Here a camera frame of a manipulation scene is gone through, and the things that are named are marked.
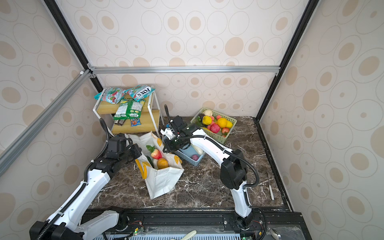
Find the plastic basket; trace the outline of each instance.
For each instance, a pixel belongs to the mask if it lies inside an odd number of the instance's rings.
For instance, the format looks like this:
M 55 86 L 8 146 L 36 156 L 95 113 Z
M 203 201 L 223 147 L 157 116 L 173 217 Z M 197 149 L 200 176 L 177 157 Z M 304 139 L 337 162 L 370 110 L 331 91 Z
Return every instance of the plastic basket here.
M 198 153 L 196 152 L 196 150 L 192 146 L 189 146 L 185 150 L 183 150 L 183 149 L 177 150 L 176 152 L 174 152 L 174 154 L 178 155 L 182 160 L 185 160 L 196 167 L 200 163 L 201 159 L 204 157 L 205 152 L 203 151 L 203 154 L 200 155 L 200 157 L 197 161 L 195 161 L 191 158 L 192 155 L 194 155 L 194 154 L 198 155 Z
M 206 134 L 208 134 L 208 136 L 210 136 L 211 138 L 213 138 L 214 140 L 216 140 L 217 142 L 221 143 L 221 144 L 224 144 L 226 139 L 228 138 L 228 136 L 231 134 L 233 128 L 235 127 L 236 123 L 237 123 L 237 120 L 234 119 L 234 118 L 230 118 L 222 113 L 219 113 L 219 112 L 216 112 L 215 110 L 212 110 L 212 109 L 209 109 L 209 108 L 202 108 L 200 109 L 200 111 L 192 118 L 191 120 L 191 123 L 194 123 L 196 121 L 196 118 L 197 116 L 200 114 L 200 113 L 203 113 L 205 110 L 211 110 L 213 112 L 213 116 L 216 118 L 217 115 L 220 115 L 222 118 L 225 118 L 226 120 L 230 121 L 233 126 L 232 128 L 229 130 L 229 133 L 227 134 L 227 137 L 223 137 L 219 134 L 216 134 L 216 133 L 213 133 L 205 128 L 202 128 L 204 130 L 204 132 Z

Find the wooden shelf board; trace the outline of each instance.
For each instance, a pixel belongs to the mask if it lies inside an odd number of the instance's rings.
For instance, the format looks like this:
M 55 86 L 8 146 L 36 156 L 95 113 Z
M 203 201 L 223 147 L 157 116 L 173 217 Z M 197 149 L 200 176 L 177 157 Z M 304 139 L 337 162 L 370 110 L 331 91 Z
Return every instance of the wooden shelf board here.
M 152 109 L 153 118 L 156 122 L 156 128 L 159 128 L 159 120 L 160 120 L 160 110 L 158 109 Z M 150 132 L 150 131 L 156 131 L 155 126 L 153 126 L 153 122 L 151 119 L 151 116 L 149 115 L 149 112 L 143 113 L 141 112 L 140 117 L 141 125 L 131 127 L 131 121 L 130 119 L 127 119 L 122 126 L 113 124 L 112 133 L 118 134 L 118 133 L 126 133 L 126 134 L 132 134 L 132 133 L 138 133 L 138 132 Z
M 125 94 L 124 98 L 129 99 L 129 98 L 132 98 L 132 97 L 129 94 Z M 143 106 L 143 109 L 141 110 L 141 112 L 142 113 L 148 113 L 149 112 L 148 111 L 149 96 L 144 98 L 144 100 L 145 100 L 145 103 L 144 103 L 144 106 Z M 97 109 L 97 113 L 99 115 L 100 114 L 114 114 L 118 110 L 119 106 L 120 106 L 120 104 L 112 104 L 112 103 L 108 103 L 108 102 L 105 102 L 105 101 L 101 101 L 100 105 L 99 105 L 99 107 Z

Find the lemon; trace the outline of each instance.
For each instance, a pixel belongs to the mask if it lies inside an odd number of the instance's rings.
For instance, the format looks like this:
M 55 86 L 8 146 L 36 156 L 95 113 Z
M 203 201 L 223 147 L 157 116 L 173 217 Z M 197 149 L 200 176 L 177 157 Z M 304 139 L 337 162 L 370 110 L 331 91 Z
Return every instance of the lemon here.
M 158 167 L 158 169 L 163 169 L 163 168 L 169 167 L 167 160 L 165 158 L 163 158 L 163 157 L 160 158 L 157 161 L 157 167 Z
M 231 129 L 231 127 L 233 127 L 233 123 L 231 123 L 230 121 L 227 121 L 227 125 L 225 127 Z
M 221 128 L 224 128 L 227 126 L 227 122 L 228 121 L 225 118 L 219 118 L 217 120 L 217 125 L 219 125 L 219 127 L 221 127 Z

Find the brown marble table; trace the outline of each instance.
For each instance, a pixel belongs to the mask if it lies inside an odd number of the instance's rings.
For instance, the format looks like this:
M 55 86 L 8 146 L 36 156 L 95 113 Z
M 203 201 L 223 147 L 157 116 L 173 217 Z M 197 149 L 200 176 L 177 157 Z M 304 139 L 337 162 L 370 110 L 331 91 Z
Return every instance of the brown marble table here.
M 191 117 L 183 117 L 189 122 Z M 271 167 L 265 157 L 257 129 L 251 117 L 235 117 L 237 124 L 232 130 L 227 147 L 239 148 L 244 157 L 256 167 L 260 175 L 259 186 L 249 189 L 252 205 L 259 207 L 283 206 Z M 197 167 L 183 161 L 185 169 L 175 189 L 155 199 L 150 199 L 145 181 L 135 162 L 122 168 L 100 191 L 89 208 L 117 206 L 124 208 L 180 208 L 180 207 L 234 207 L 231 192 L 220 180 L 217 163 L 207 154 Z M 267 171 L 275 200 L 271 200 Z M 254 182 L 253 172 L 248 170 L 248 183 Z

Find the circle patterned wallpaper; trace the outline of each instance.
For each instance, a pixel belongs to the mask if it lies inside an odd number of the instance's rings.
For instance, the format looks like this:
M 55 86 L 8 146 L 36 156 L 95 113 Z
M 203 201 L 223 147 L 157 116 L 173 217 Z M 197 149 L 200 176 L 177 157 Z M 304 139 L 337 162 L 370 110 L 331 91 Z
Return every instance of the circle patterned wallpaper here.
M 0 122 L 1 154 L 82 67 L 40 1 L 0 1 L 0 18 L 0 111 L 6 116 Z M 110 19 L 85 25 L 109 26 Z M 120 46 L 110 42 L 109 48 Z M 29 239 L 32 224 L 46 220 L 78 186 L 86 163 L 103 145 L 92 112 L 95 94 L 91 81 L 84 83 L 1 176 L 0 239 Z
M 261 120 L 312 239 L 384 232 L 383 11 L 380 0 L 323 1 Z
M 104 86 L 153 85 L 165 116 L 194 116 L 201 107 L 228 116 L 256 116 L 274 73 L 99 74 Z
M 279 65 L 308 1 L 80 2 L 61 6 L 94 66 L 234 66 Z

